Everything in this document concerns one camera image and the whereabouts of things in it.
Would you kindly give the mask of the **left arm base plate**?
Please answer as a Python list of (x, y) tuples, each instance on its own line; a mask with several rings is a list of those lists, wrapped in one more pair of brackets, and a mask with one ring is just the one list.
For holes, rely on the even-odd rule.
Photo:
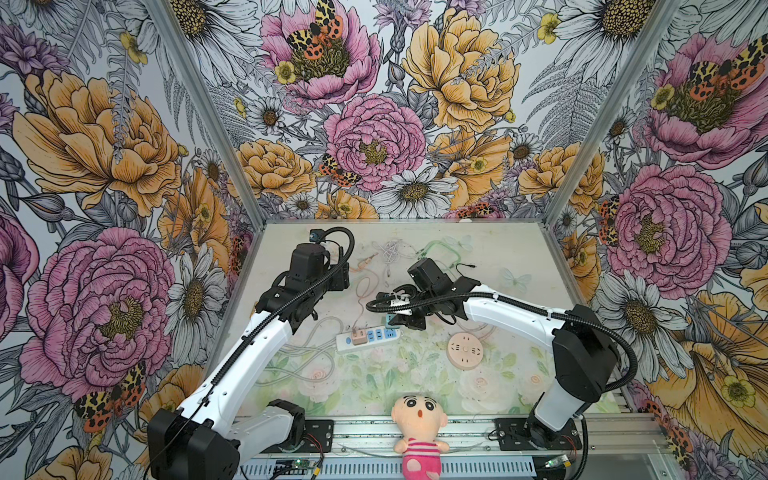
[(298, 453), (328, 454), (332, 451), (335, 422), (330, 419), (307, 419)]

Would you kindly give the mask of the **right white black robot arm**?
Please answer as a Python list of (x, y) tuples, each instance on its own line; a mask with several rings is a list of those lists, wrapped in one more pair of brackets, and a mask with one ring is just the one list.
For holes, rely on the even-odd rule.
[(513, 430), (496, 425), (495, 432), (541, 451), (575, 433), (579, 450), (589, 451), (585, 412), (604, 394), (629, 384), (639, 370), (627, 340), (585, 305), (536, 305), (467, 276), (452, 279), (430, 258), (413, 264), (408, 275), (410, 283), (377, 293), (366, 310), (387, 315), (394, 327), (411, 330), (425, 329), (431, 316), (489, 325), (547, 351), (554, 364), (553, 380)]

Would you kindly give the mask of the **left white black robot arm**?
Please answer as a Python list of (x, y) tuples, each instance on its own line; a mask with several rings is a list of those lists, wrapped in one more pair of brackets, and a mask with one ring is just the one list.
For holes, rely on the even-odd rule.
[(254, 455), (302, 436), (304, 413), (281, 400), (257, 417), (237, 421), (248, 393), (302, 323), (317, 316), (328, 292), (350, 285), (354, 234), (346, 227), (313, 229), (254, 305), (239, 341), (175, 410), (161, 409), (147, 427), (152, 479), (232, 479)]

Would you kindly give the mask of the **teal charger plug light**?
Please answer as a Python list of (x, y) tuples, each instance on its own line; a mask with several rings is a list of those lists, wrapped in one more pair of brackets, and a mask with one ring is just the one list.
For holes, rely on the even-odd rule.
[(398, 329), (399, 325), (395, 322), (395, 315), (388, 314), (386, 316), (386, 327), (390, 329)]

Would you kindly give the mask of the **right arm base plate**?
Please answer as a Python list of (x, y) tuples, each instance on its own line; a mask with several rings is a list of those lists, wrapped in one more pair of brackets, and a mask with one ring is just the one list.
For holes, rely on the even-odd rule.
[(492, 433), (502, 451), (580, 450), (582, 440), (573, 419), (560, 430), (551, 430), (534, 417), (501, 417), (493, 420)]

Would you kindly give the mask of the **white blue power strip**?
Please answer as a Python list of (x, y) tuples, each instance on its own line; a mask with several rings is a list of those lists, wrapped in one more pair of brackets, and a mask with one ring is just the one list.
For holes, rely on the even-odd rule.
[(336, 349), (339, 353), (348, 353), (369, 347), (379, 347), (401, 337), (402, 332), (399, 329), (385, 325), (350, 330), (336, 336)]

